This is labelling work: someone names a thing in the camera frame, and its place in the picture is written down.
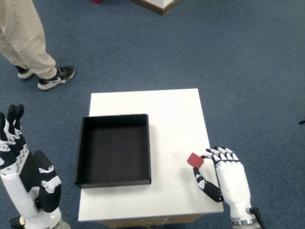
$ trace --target sneaker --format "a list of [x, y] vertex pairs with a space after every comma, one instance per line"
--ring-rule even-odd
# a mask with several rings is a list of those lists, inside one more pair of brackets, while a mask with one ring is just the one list
[[19, 66], [15, 66], [18, 70], [18, 78], [22, 80], [27, 80], [29, 79], [34, 72], [31, 69], [23, 69]]
[[49, 79], [39, 79], [38, 88], [41, 90], [49, 90], [61, 83], [68, 82], [75, 74], [75, 69], [71, 66], [62, 67], [57, 69], [56, 75]]

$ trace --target wooden furniture base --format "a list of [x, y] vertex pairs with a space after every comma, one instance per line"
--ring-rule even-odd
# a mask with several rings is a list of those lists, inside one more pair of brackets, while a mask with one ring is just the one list
[[173, 9], [176, 5], [178, 5], [182, 0], [174, 0], [170, 4], [168, 4], [165, 8], [160, 8], [145, 0], [131, 0], [131, 1], [163, 16], [163, 15], [167, 14], [171, 9]]
[[203, 216], [205, 215], [170, 216], [170, 217], [158, 217], [158, 218], [100, 221], [99, 223], [111, 228], [123, 228], [123, 227], [151, 226], [151, 225], [174, 224], [174, 223], [191, 223]]

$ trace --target robot wrist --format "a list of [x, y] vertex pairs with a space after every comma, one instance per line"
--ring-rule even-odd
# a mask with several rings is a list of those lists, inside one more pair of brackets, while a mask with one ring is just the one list
[[261, 226], [258, 223], [249, 225], [234, 225], [233, 229], [261, 229]]
[[249, 200], [229, 204], [229, 206], [231, 221], [234, 225], [250, 225], [257, 222], [255, 215], [247, 212], [247, 209], [251, 207]]

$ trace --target white robotic hand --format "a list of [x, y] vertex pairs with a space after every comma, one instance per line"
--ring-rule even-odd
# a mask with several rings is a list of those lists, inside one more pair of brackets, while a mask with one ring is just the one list
[[213, 184], [207, 185], [209, 182], [201, 176], [197, 168], [194, 168], [199, 188], [216, 202], [224, 200], [230, 206], [234, 228], [264, 229], [259, 209], [251, 207], [244, 166], [238, 157], [228, 148], [214, 147], [206, 151], [208, 153], [201, 157], [213, 160], [220, 189], [217, 190]]
[[13, 229], [71, 229], [62, 221], [59, 201], [61, 180], [41, 152], [32, 154], [21, 132], [23, 105], [0, 113], [0, 178], [20, 216]]

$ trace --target black box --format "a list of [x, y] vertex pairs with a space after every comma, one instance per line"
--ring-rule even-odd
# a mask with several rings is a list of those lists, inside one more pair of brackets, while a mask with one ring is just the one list
[[148, 115], [83, 118], [74, 183], [81, 188], [150, 184]]

